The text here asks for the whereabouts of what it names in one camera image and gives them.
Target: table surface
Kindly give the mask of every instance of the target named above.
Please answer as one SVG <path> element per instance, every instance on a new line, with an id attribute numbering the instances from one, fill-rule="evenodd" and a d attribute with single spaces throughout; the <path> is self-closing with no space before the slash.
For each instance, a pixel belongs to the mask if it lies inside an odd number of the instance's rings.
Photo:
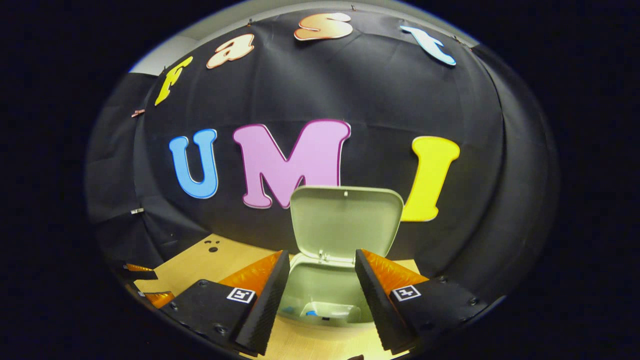
<path id="1" fill-rule="evenodd" d="M 209 251 L 212 247 L 218 250 Z M 155 268 L 157 280 L 137 280 L 135 284 L 144 293 L 171 291 L 177 296 L 197 280 L 219 282 L 274 252 L 212 234 Z M 419 273 L 412 259 L 395 262 Z M 265 356 L 241 355 L 260 360 L 347 360 L 362 354 L 366 360 L 387 360 L 405 353 L 393 356 L 391 351 L 384 351 L 375 327 L 359 331 L 313 327 L 278 315 Z"/>

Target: letter u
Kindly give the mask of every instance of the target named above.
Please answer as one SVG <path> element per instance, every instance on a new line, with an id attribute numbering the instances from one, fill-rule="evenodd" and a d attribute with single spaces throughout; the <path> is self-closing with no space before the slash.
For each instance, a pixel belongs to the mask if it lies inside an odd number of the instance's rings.
<path id="1" fill-rule="evenodd" d="M 217 132 L 214 129 L 200 130 L 193 135 L 193 142 L 200 149 L 200 161 L 202 162 L 202 172 L 204 174 L 204 178 L 200 183 L 193 180 L 189 171 L 186 152 L 189 139 L 185 136 L 180 136 L 169 142 L 169 150 L 173 154 L 173 166 L 175 167 L 175 175 L 178 177 L 178 183 L 187 194 L 197 199 L 208 199 L 218 189 L 218 172 L 213 155 L 213 141 L 215 141 L 216 137 Z"/>

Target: pink letter m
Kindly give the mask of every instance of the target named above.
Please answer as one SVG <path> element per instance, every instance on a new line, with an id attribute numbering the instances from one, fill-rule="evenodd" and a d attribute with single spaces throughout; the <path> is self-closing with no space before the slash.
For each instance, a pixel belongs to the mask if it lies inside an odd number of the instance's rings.
<path id="1" fill-rule="evenodd" d="M 287 159 L 266 126 L 239 127 L 234 140 L 244 161 L 244 204 L 257 209 L 271 207 L 262 178 L 284 209 L 289 208 L 291 194 L 302 179 L 306 185 L 340 186 L 340 152 L 350 135 L 351 127 L 344 121 L 313 120 L 302 129 Z"/>

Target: orange soft pad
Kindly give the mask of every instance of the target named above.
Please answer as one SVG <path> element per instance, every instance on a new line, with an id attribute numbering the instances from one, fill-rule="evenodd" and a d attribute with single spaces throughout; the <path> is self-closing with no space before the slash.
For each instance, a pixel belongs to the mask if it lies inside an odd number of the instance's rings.
<path id="1" fill-rule="evenodd" d="M 403 286 L 415 285 L 429 280 L 428 278 L 416 274 L 411 270 L 400 266 L 397 263 L 362 249 L 369 265 L 378 278 L 378 282 L 389 296 L 391 290 L 402 288 Z"/>
<path id="2" fill-rule="evenodd" d="M 173 296 L 173 293 L 170 291 L 166 293 L 146 293 L 145 296 L 151 301 L 151 304 L 158 309 L 175 299 L 175 296 Z"/>
<path id="3" fill-rule="evenodd" d="M 282 254 L 282 250 L 260 259 L 240 271 L 234 272 L 220 281 L 220 284 L 233 288 L 253 290 L 260 297 L 280 254 Z"/>
<path id="4" fill-rule="evenodd" d="M 129 271 L 153 271 L 150 268 L 145 268 L 144 266 L 133 265 L 133 264 L 127 264 L 127 269 L 129 269 Z"/>

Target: open lid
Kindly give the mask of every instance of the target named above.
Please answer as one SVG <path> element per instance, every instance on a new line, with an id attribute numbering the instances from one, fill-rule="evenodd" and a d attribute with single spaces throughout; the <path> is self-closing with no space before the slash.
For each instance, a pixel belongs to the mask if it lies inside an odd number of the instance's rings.
<path id="1" fill-rule="evenodd" d="M 403 207 L 389 189 L 301 186 L 291 195 L 296 243 L 306 256 L 327 263 L 352 263 L 362 248 L 386 256 Z"/>

